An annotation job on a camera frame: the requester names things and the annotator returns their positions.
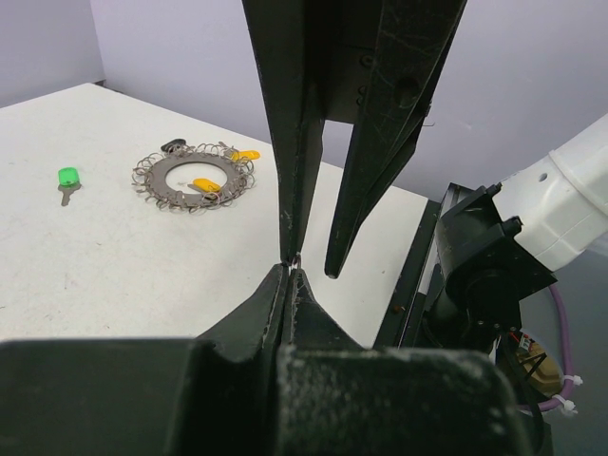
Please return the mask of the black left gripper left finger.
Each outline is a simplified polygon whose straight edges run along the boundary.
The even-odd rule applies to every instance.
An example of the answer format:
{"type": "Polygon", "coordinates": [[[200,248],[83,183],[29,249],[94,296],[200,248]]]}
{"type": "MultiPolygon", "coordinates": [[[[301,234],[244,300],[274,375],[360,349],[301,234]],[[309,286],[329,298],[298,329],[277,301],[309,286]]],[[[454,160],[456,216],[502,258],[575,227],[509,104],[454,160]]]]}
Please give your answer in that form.
{"type": "Polygon", "coordinates": [[[261,451],[288,278],[286,266],[273,266],[249,298],[198,338],[189,398],[191,455],[261,451]]]}

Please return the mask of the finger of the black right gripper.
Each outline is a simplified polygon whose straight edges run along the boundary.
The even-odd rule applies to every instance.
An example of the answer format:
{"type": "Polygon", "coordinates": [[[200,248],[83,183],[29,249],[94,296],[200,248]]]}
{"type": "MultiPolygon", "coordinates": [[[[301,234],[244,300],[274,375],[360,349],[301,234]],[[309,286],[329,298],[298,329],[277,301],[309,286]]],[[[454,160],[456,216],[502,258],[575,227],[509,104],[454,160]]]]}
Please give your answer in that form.
{"type": "Polygon", "coordinates": [[[332,220],[328,277],[339,277],[362,223],[412,157],[465,7],[383,2],[332,220]]]}
{"type": "Polygon", "coordinates": [[[300,255],[322,158],[326,69],[312,1],[244,1],[278,179],[279,246],[300,255]]]}

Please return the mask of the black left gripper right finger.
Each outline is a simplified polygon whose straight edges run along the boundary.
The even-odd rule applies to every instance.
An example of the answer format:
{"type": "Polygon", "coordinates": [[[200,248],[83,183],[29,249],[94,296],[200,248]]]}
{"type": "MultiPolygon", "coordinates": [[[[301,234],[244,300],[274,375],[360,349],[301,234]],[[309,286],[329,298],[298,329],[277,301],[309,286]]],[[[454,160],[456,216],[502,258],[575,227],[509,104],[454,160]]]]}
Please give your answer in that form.
{"type": "Polygon", "coordinates": [[[293,271],[287,298],[287,453],[375,453],[374,353],[360,347],[293,271]]]}

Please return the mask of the small black keyring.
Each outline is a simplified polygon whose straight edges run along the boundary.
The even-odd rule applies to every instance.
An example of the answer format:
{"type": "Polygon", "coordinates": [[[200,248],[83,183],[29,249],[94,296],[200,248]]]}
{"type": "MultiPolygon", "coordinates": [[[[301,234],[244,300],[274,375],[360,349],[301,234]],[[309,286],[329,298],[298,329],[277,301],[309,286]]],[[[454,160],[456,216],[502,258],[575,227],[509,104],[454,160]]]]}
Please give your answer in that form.
{"type": "Polygon", "coordinates": [[[297,252],[294,255],[294,258],[292,260],[292,264],[291,267],[293,269],[300,269],[302,267],[302,259],[301,259],[301,254],[299,252],[297,252]]]}

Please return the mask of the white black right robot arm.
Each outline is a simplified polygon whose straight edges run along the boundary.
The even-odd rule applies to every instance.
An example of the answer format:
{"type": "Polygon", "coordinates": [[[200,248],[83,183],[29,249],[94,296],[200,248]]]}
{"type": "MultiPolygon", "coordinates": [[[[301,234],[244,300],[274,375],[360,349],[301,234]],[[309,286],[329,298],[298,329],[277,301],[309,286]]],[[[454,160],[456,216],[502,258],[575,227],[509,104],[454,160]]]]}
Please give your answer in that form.
{"type": "MultiPolygon", "coordinates": [[[[247,1],[278,178],[279,249],[298,261],[326,122],[351,139],[324,271],[338,277],[358,232],[415,153],[463,1],[247,1]]],[[[435,225],[443,288],[431,344],[484,350],[521,326],[522,299],[607,230],[607,122],[518,174],[482,186],[435,225]]]]}

